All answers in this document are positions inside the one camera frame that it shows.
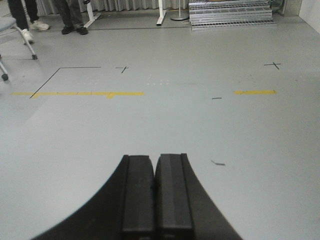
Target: person's leg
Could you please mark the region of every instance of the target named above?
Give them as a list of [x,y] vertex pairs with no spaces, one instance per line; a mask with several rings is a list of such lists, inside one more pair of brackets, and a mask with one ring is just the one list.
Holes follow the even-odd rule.
[[53,0],[59,14],[62,18],[63,24],[67,28],[73,28],[73,22],[71,21],[70,10],[66,0]]
[[80,5],[78,0],[66,0],[69,9],[73,26],[78,29],[84,26],[83,18],[80,11]]
[[33,30],[45,31],[50,28],[50,26],[46,23],[43,23],[39,20],[38,17],[38,8],[36,0],[24,0],[26,11],[30,17],[30,28]]
[[12,17],[16,19],[16,25],[21,29],[29,29],[24,7],[21,0],[8,0]]
[[36,0],[24,0],[26,11],[30,17],[30,22],[33,23],[36,20],[39,20],[38,9]]

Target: round stand base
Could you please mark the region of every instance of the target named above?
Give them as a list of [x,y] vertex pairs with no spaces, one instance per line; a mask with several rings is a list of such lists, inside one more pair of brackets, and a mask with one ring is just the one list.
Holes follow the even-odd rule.
[[182,20],[186,20],[188,18],[189,18],[189,14],[181,14],[181,15],[178,15],[178,16],[170,17],[170,19],[174,20],[174,21],[182,21]]

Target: chair leg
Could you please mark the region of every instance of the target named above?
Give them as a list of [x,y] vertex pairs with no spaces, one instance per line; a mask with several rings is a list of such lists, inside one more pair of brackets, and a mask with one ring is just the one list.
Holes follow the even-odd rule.
[[1,59],[0,59],[0,69],[3,71],[3,74],[1,75],[2,79],[4,81],[8,80],[8,72],[5,66],[2,64]]
[[30,43],[24,38],[24,35],[22,34],[21,29],[20,29],[19,27],[17,27],[17,26],[13,26],[13,27],[14,27],[15,29],[17,29],[17,31],[20,33],[21,37],[23,38],[25,44],[26,44],[26,45],[28,46],[28,48],[30,49],[30,52],[32,53],[32,59],[33,59],[33,60],[38,59],[38,57],[37,57],[34,49],[33,49],[32,46],[30,45]]

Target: white sneaker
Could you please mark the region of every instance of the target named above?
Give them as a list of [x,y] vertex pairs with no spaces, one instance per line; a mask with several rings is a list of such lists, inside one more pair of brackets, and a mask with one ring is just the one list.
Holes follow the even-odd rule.
[[33,44],[34,41],[34,36],[31,34],[31,32],[28,31],[28,29],[23,29],[22,30],[22,35],[25,40],[27,40],[30,44]]
[[39,31],[45,31],[50,28],[50,25],[43,23],[40,20],[35,20],[33,23],[29,26],[32,30],[39,30]]

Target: dark trousers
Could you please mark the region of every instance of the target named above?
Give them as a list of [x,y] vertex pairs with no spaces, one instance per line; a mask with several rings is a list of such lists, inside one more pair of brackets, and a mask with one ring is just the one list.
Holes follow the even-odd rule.
[[[30,17],[30,21],[33,23],[38,20],[38,9],[36,0],[24,0],[26,11]],[[8,0],[9,9],[12,17],[16,19],[16,25],[20,29],[29,29],[27,23],[27,17],[21,0]]]
[[54,0],[53,2],[66,27],[77,29],[84,26],[78,0]]

